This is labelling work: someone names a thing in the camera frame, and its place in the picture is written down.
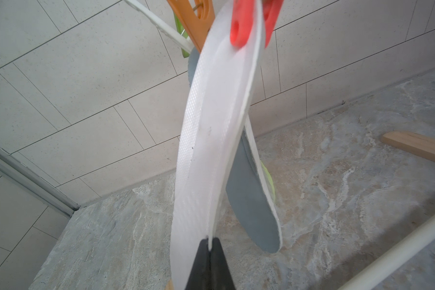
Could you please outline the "white textured foam insole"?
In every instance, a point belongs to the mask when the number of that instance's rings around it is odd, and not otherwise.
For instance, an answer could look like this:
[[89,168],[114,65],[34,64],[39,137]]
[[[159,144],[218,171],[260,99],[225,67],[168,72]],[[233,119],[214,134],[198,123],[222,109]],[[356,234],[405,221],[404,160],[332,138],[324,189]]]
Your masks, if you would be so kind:
[[218,211],[265,46],[263,4],[256,1],[245,46],[230,41],[233,3],[218,13],[199,55],[180,136],[170,237],[175,289],[189,280],[199,243],[215,235]]

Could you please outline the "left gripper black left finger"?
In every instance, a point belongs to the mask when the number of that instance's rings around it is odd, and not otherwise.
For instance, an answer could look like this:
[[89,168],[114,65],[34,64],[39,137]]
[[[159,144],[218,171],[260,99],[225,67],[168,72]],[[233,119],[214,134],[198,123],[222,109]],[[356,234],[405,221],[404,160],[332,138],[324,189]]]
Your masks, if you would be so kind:
[[185,290],[210,290],[210,257],[209,239],[206,238],[199,243]]

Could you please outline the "green clip hanger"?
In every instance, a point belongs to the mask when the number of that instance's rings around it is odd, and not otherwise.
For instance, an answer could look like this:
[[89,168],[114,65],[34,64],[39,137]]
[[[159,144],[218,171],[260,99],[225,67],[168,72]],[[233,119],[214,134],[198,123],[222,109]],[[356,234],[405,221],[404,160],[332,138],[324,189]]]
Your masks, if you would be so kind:
[[[215,21],[212,1],[195,1],[194,4],[189,1],[169,1],[175,17],[175,29],[140,2],[127,1],[126,3],[145,15],[159,31],[173,40],[187,54],[190,54],[194,48],[202,52],[208,33]],[[254,18],[261,16],[262,31],[257,32],[256,35],[263,35],[261,45],[267,47],[282,6],[283,1],[232,1],[230,24],[232,46],[240,50],[247,45],[253,33]]]

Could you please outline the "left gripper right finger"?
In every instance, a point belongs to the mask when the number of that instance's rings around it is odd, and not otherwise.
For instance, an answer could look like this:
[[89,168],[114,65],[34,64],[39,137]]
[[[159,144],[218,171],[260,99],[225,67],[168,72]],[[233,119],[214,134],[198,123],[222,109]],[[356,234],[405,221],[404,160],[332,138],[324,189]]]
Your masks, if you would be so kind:
[[211,289],[235,290],[232,275],[218,238],[213,238],[211,248]]

